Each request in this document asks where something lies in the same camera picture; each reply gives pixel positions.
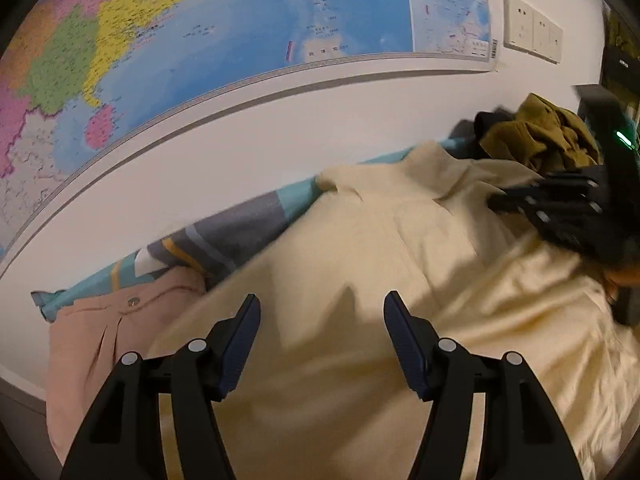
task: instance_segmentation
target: wall socket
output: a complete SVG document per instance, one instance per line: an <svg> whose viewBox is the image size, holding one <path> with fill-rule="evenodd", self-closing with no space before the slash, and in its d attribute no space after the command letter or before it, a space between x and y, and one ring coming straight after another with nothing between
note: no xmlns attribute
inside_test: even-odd
<svg viewBox="0 0 640 480"><path fill-rule="evenodd" d="M562 29L522 0L504 0L504 45L560 63Z"/></svg>

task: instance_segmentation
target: silver screw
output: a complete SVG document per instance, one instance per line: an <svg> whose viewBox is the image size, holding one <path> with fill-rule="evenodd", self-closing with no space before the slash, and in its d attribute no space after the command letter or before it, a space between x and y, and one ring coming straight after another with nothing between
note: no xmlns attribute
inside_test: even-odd
<svg viewBox="0 0 640 480"><path fill-rule="evenodd" d="M138 354L135 352L127 352L120 358L120 362L125 366L132 365L138 360Z"/></svg>
<svg viewBox="0 0 640 480"><path fill-rule="evenodd" d="M438 346L440 347L441 350L444 350L445 352L453 352L458 345L456 345L456 342L453 341L453 339L449 339L448 337L445 337L440 341L438 341Z"/></svg>
<svg viewBox="0 0 640 480"><path fill-rule="evenodd" d="M522 364L522 356L517 352L509 352L507 354L507 361L514 366L518 366Z"/></svg>
<svg viewBox="0 0 640 480"><path fill-rule="evenodd" d="M207 342L204 339L194 339L187 346L191 352L202 352L206 347Z"/></svg>

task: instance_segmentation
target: yellow stripe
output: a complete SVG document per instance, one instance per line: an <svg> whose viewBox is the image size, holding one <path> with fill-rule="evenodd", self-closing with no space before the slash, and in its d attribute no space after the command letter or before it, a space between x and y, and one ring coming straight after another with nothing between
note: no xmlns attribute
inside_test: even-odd
<svg viewBox="0 0 640 480"><path fill-rule="evenodd" d="M111 291L120 290L120 264L122 260L118 260L111 267Z"/></svg>
<svg viewBox="0 0 640 480"><path fill-rule="evenodd" d="M178 247L171 238L163 238L162 246L169 251L173 256L178 258L179 260L184 261L186 264L189 264L190 267L196 269L201 274L206 274L207 271L198 263L198 261L193 257L189 256L185 253L180 247Z"/></svg>

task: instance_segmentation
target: pink pants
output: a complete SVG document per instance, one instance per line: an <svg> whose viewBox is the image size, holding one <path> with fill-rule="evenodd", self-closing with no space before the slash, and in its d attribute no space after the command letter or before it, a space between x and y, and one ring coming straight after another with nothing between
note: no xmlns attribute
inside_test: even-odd
<svg viewBox="0 0 640 480"><path fill-rule="evenodd" d="M204 292L199 273L175 267L153 283L77 300L58 312L49 329L47 426L60 462L117 360L129 351L144 356Z"/></svg>

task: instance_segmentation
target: blue gripper pad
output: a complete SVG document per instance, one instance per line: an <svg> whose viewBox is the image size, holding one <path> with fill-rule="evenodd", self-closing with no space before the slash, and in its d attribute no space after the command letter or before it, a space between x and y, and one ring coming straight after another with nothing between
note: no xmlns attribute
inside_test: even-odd
<svg viewBox="0 0 640 480"><path fill-rule="evenodd" d="M412 316L394 290L386 295L384 317L404 378L409 388L424 399L428 391L427 360L414 335Z"/></svg>
<svg viewBox="0 0 640 480"><path fill-rule="evenodd" d="M233 325L228 327L230 334L220 359L220 381L218 389L224 399L229 392L238 386L242 369L249 357L251 346L260 326L260 301L253 294L249 294L240 310L233 319Z"/></svg>

